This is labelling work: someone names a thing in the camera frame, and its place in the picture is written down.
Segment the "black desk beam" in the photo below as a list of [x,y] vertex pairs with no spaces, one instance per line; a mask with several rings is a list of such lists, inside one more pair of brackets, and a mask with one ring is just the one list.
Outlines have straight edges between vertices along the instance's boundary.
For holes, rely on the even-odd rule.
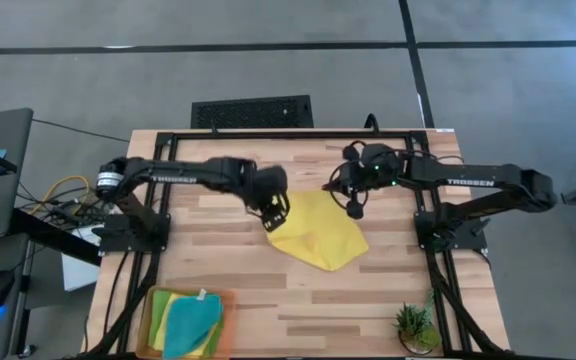
[[32,241],[67,256],[95,266],[101,264],[97,245],[19,209],[12,211],[9,233],[11,235],[26,234]]

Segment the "white paper sheet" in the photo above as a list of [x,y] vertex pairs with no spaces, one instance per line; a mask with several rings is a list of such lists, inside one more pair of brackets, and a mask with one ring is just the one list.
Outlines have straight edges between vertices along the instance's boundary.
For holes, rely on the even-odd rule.
[[[101,225],[79,227],[71,231],[71,234],[84,241],[99,246],[100,237],[93,233],[93,229]],[[71,292],[82,287],[94,284],[99,275],[99,266],[86,263],[71,256],[62,254],[62,272],[64,290]]]

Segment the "small potted green plant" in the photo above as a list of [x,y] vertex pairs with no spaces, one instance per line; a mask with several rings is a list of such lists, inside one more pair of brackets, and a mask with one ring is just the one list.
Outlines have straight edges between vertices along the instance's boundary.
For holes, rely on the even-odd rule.
[[396,315],[401,345],[410,353],[425,356],[441,344],[441,335],[433,324],[434,291],[429,290],[422,306],[404,303]]

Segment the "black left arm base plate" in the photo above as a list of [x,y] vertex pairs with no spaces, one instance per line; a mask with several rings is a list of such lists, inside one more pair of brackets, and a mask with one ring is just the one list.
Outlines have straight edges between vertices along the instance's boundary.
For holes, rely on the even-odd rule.
[[105,223],[92,232],[100,238],[99,250],[111,252],[152,253],[167,248],[171,219],[168,214],[155,214],[142,220],[123,214],[109,215]]

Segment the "black metal table frame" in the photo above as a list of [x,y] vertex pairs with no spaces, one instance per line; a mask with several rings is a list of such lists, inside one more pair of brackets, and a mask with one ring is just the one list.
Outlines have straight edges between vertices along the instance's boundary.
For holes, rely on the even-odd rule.
[[[176,146],[155,130],[133,133],[132,156],[175,156],[202,161],[213,156],[279,164],[293,191],[316,190],[356,138],[393,148],[414,147],[457,163],[460,149],[452,130],[408,131],[241,130],[212,135],[178,131]],[[157,282],[166,288],[227,290],[235,296],[229,330],[233,357],[399,358],[406,355],[394,326],[404,304],[422,304],[429,291],[427,261],[417,243],[413,215],[430,208],[430,194],[392,187],[371,194],[359,225],[368,251],[328,272],[272,247],[259,220],[241,201],[200,186],[169,192],[145,188],[137,196],[170,214],[171,233],[159,262]]]

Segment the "green microfiber towel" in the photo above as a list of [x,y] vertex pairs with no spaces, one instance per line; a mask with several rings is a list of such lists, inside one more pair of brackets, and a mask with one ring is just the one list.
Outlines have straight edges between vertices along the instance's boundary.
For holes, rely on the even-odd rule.
[[[213,293],[207,293],[204,289],[202,289],[202,290],[199,291],[198,293],[178,293],[178,292],[165,291],[165,290],[155,290],[155,291],[154,291],[153,298],[152,298],[153,303],[152,303],[152,308],[151,308],[151,312],[150,312],[150,314],[151,314],[151,323],[150,323],[149,329],[148,329],[147,345],[148,345],[148,347],[149,347],[150,349],[152,349],[152,350],[154,350],[154,351],[156,351],[156,352],[159,352],[160,355],[161,355],[161,358],[162,358],[163,360],[165,360],[165,359],[162,357],[162,354],[161,354],[160,351],[157,351],[157,350],[153,349],[153,348],[150,346],[150,338],[151,338],[152,335],[156,332],[156,329],[157,329],[157,327],[158,327],[158,325],[159,325],[159,320],[158,320],[158,319],[155,320],[155,325],[152,325],[152,315],[153,315],[153,314],[156,314],[156,315],[160,315],[160,314],[161,314],[161,312],[163,311],[163,307],[165,306],[165,304],[166,304],[166,302],[167,302],[167,298],[168,298],[167,295],[156,295],[156,294],[155,294],[156,291],[169,292],[169,293],[177,293],[177,294],[182,294],[182,295],[205,295],[205,294],[213,294]],[[212,357],[212,356],[216,353],[217,345],[218,345],[218,342],[219,342],[219,338],[220,338],[220,336],[221,336],[221,333],[222,333],[222,331],[223,331],[223,328],[224,328],[224,305],[223,305],[223,312],[222,312],[221,321],[220,321],[219,324],[217,325],[217,328],[216,328],[216,330],[214,331],[214,334],[212,335],[212,337],[211,337],[210,340],[209,340],[209,343],[208,343],[208,347],[207,347],[206,352],[205,352],[201,357],[198,357],[198,358],[181,357],[181,358],[168,359],[168,360],[180,360],[180,359],[182,359],[182,358],[188,358],[188,359],[207,359],[207,358],[209,358],[209,357]]]

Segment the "large yellow microfiber towel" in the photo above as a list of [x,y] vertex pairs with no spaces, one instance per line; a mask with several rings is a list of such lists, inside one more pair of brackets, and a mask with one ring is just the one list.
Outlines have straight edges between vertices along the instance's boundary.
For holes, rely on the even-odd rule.
[[291,192],[284,224],[269,232],[277,250],[325,271],[336,271],[369,250],[359,226],[324,191]]

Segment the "teal microfiber towel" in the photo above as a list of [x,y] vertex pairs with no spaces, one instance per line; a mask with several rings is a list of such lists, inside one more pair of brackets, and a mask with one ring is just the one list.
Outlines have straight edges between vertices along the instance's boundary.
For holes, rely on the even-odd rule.
[[179,296],[172,300],[166,317],[162,356],[180,358],[196,350],[221,319],[218,295]]

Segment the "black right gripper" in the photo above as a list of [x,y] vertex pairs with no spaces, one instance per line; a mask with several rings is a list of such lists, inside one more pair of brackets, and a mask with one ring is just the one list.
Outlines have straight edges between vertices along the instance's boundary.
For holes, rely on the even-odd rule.
[[386,145],[365,145],[361,152],[349,145],[342,157],[345,163],[340,168],[340,181],[324,184],[324,191],[347,193],[350,189],[369,191],[395,186],[403,173],[404,161]]

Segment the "small yellow microfiber towel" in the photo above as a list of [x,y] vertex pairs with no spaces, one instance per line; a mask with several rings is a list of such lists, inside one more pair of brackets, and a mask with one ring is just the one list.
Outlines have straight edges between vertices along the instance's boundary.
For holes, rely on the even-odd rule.
[[160,351],[164,359],[198,358],[207,350],[208,343],[221,321],[223,305],[215,294],[182,295],[156,291],[167,295],[160,315],[152,315],[152,325],[159,320],[150,346]]

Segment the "black perforated computer case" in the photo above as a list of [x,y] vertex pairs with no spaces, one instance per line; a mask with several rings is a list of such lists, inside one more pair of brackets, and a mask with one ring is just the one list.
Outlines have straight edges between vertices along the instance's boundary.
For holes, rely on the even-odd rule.
[[194,102],[192,129],[313,128],[309,95]]

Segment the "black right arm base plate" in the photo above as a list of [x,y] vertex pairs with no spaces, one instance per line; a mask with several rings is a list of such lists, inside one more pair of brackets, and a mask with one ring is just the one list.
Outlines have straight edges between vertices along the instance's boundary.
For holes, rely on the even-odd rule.
[[489,222],[489,219],[440,220],[434,212],[419,212],[414,215],[419,245],[430,248],[435,253],[454,249],[486,249],[484,228]]

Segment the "orange plastic tray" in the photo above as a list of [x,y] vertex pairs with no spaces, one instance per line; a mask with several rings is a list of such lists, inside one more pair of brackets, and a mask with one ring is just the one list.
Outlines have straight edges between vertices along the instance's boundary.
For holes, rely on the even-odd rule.
[[207,293],[219,295],[224,305],[224,328],[219,338],[216,353],[207,359],[188,359],[180,360],[229,360],[230,353],[234,343],[234,327],[236,322],[236,294],[231,290],[215,288],[171,288],[163,286],[151,287],[146,295],[143,314],[140,321],[139,333],[137,337],[136,356],[141,360],[163,360],[159,352],[150,349],[147,345],[148,329],[151,323],[151,308],[153,303],[153,294],[155,290],[165,290],[178,293],[198,293],[204,289]]

